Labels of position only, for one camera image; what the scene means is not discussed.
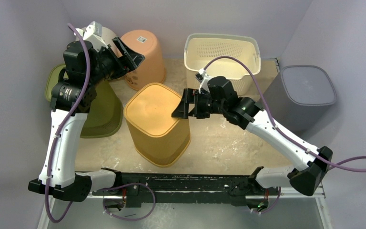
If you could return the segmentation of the yellow mesh bin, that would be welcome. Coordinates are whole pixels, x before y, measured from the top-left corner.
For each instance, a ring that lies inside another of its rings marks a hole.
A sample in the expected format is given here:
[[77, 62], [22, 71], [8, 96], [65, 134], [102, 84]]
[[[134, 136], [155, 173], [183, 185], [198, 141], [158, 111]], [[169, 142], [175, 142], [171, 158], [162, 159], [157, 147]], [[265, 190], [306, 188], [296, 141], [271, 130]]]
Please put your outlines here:
[[190, 144], [189, 120], [172, 117], [181, 98], [164, 84], [150, 83], [124, 107], [136, 151], [155, 166], [173, 165]]

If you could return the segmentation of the white perforated storage basket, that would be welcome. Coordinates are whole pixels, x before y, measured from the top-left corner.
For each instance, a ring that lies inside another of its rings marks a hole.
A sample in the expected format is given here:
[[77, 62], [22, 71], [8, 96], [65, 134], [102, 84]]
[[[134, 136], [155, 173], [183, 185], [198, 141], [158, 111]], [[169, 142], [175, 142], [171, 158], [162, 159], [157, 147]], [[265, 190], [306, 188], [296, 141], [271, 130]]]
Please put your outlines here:
[[[198, 70], [220, 56], [241, 61], [253, 75], [261, 70], [260, 50], [255, 39], [237, 35], [194, 33], [187, 37], [184, 47], [186, 87], [198, 88], [200, 83], [195, 77]], [[253, 83], [248, 71], [231, 59], [223, 58], [213, 62], [206, 72], [212, 77], [226, 77], [239, 95], [246, 94]]]

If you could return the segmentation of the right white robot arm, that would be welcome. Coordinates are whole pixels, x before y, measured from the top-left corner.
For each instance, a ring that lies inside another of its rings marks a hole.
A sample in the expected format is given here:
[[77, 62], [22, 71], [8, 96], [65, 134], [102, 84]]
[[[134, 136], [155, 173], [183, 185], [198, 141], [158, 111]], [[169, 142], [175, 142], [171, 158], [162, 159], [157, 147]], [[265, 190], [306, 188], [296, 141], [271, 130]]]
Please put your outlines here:
[[328, 165], [318, 157], [330, 161], [331, 149], [318, 148], [270, 119], [260, 103], [239, 97], [232, 83], [223, 76], [203, 78], [199, 89], [185, 88], [171, 116], [205, 119], [211, 114], [223, 115], [229, 123], [260, 137], [292, 163], [280, 168], [263, 167], [254, 172], [248, 182], [252, 193], [260, 194], [270, 187], [292, 187], [305, 196], [315, 193], [328, 172]]

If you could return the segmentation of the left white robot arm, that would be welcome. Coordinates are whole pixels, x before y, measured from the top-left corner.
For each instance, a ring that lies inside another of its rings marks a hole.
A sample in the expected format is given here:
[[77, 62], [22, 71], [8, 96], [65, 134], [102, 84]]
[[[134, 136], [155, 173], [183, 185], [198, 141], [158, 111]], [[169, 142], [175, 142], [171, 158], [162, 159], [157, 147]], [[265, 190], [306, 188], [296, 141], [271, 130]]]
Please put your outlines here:
[[135, 70], [144, 56], [130, 49], [119, 37], [112, 44], [94, 49], [90, 41], [74, 41], [63, 54], [65, 66], [51, 91], [51, 133], [40, 175], [28, 190], [70, 202], [84, 201], [94, 191], [105, 189], [118, 195], [123, 182], [117, 171], [102, 168], [76, 172], [75, 159], [80, 135], [97, 96], [96, 87]]

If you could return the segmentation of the olive green mesh bin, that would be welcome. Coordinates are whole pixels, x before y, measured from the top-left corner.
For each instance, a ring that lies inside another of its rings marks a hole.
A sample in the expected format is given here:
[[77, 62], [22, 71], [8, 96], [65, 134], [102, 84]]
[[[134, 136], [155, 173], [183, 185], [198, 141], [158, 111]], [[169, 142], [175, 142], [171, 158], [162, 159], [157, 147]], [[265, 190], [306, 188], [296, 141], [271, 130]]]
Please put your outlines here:
[[65, 65], [50, 73], [45, 97], [50, 102], [52, 134], [64, 135], [80, 127], [81, 138], [102, 138], [116, 133], [122, 124], [122, 103], [107, 81], [88, 85], [68, 79]]

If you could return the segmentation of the grey mesh waste bin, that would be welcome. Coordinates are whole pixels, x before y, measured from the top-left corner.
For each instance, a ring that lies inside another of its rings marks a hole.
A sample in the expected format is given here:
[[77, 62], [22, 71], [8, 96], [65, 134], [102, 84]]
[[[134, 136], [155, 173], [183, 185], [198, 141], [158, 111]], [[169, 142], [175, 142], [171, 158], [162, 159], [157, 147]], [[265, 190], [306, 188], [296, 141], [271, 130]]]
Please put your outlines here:
[[330, 77], [314, 65], [286, 66], [263, 96], [273, 118], [296, 134], [313, 127], [337, 101]]

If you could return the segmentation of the orange bin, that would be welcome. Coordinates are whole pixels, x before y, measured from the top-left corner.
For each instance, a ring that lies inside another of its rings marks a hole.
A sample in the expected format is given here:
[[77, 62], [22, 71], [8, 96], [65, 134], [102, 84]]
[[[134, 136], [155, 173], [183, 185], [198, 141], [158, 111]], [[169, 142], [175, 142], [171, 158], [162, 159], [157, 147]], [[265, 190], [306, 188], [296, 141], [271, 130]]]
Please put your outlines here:
[[150, 83], [163, 83], [166, 78], [163, 54], [159, 39], [150, 31], [133, 30], [121, 37], [133, 51], [144, 56], [139, 67], [125, 76], [125, 81], [134, 90]]

